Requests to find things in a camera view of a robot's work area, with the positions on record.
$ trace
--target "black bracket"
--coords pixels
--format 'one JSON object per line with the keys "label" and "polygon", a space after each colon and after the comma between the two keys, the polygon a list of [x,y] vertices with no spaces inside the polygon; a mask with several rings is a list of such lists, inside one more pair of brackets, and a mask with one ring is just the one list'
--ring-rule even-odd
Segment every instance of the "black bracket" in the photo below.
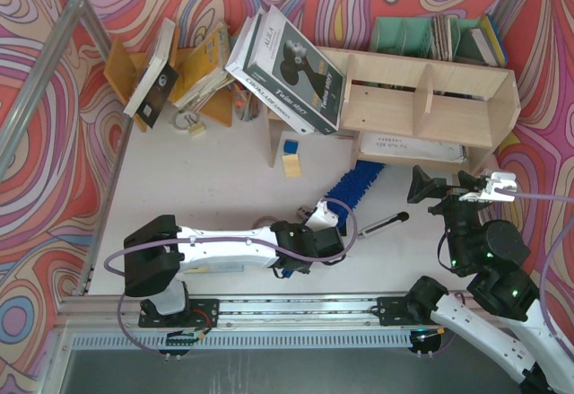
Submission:
{"label": "black bracket", "polygon": [[436,325],[431,312],[445,293],[447,288],[432,277],[421,276],[404,297],[379,297],[370,312],[381,326]]}
{"label": "black bracket", "polygon": [[416,320],[409,312],[407,297],[379,297],[377,306],[371,308],[370,312],[378,317],[381,327],[435,325],[430,319]]}
{"label": "black bracket", "polygon": [[149,300],[140,302],[142,312],[137,323],[140,328],[195,328],[217,327],[219,319],[219,300],[190,299],[187,297],[186,308],[173,315],[160,315]]}

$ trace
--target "small wooden block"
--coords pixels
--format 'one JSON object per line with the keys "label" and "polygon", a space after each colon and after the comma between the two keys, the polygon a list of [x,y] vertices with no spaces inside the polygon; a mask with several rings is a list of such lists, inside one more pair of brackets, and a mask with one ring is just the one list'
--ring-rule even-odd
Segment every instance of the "small wooden block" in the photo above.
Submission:
{"label": "small wooden block", "polygon": [[199,110],[205,118],[231,127],[233,121],[233,92],[223,88],[215,93],[211,99]]}
{"label": "small wooden block", "polygon": [[283,160],[283,171],[285,171],[285,177],[299,177],[301,175],[301,166],[299,164],[298,154],[285,154],[281,159]]}

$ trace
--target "blue cube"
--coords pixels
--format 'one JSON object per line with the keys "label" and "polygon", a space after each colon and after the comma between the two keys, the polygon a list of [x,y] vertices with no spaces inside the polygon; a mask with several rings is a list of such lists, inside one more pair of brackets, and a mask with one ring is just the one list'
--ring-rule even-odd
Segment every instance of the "blue cube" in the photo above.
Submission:
{"label": "blue cube", "polygon": [[283,145],[283,152],[285,154],[296,154],[297,147],[299,147],[299,143],[295,140],[285,140],[285,144]]}

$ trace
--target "yellow block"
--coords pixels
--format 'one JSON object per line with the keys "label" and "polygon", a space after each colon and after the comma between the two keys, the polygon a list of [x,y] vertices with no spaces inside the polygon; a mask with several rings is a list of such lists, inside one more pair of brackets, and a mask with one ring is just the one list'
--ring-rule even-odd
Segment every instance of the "yellow block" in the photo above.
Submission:
{"label": "yellow block", "polygon": [[298,154],[285,154],[282,157],[282,160],[285,177],[299,177],[301,175],[301,166],[299,164]]}

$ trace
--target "yellow book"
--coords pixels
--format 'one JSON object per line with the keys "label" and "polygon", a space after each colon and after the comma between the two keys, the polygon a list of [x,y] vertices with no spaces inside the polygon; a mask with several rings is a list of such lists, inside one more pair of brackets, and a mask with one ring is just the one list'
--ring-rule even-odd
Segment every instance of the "yellow book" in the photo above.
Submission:
{"label": "yellow book", "polygon": [[209,91],[210,86],[224,80],[229,55],[227,26],[219,22],[177,66],[179,79],[174,89],[174,105],[181,109],[192,104],[202,92]]}
{"label": "yellow book", "polygon": [[478,27],[481,28],[491,43],[494,56],[501,67],[505,67],[508,63],[508,54],[496,32],[490,15],[484,14],[478,21]]}

